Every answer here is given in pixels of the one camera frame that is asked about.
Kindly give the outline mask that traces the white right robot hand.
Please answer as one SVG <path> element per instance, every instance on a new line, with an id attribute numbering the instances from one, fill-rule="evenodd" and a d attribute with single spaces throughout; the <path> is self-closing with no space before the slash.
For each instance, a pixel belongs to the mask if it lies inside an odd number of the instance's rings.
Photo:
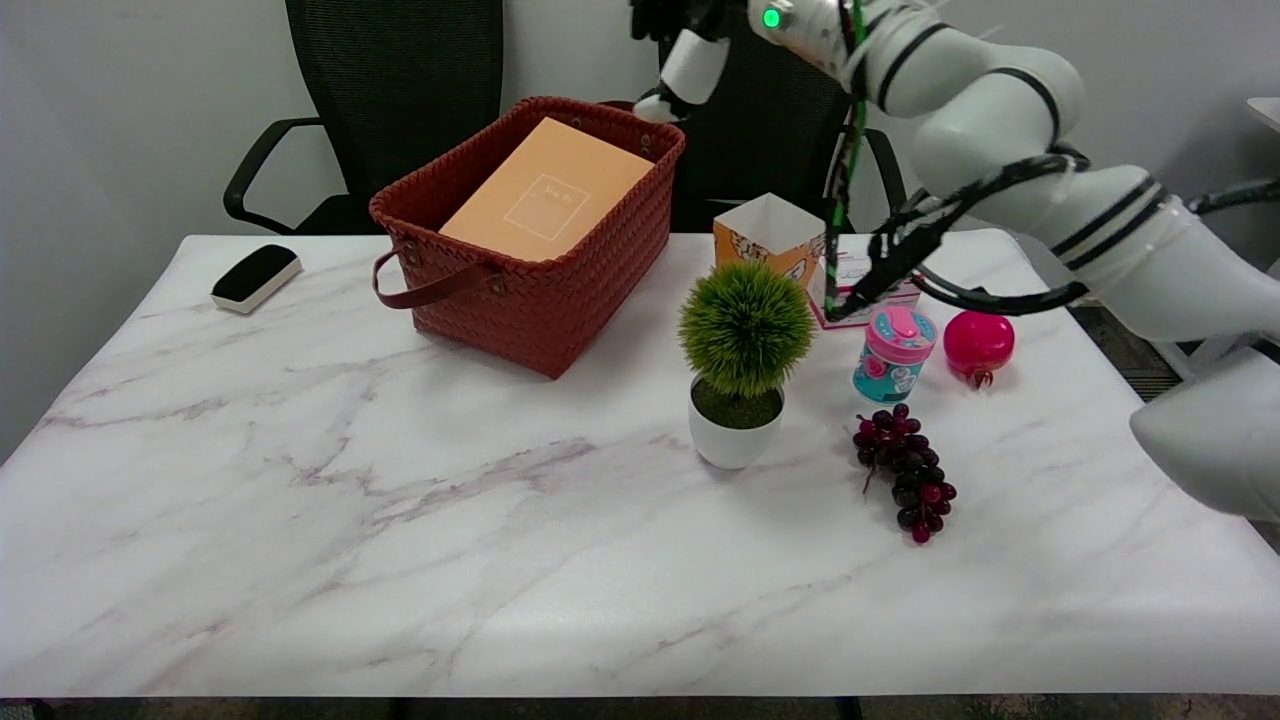
<path id="1" fill-rule="evenodd" d="M 668 42 L 657 86 L 632 105 L 650 123 L 677 123 L 710 99 L 730 58 L 727 26 L 744 14 L 755 32 L 782 27 L 788 4 L 776 1 L 631 1 L 631 36 Z"/>

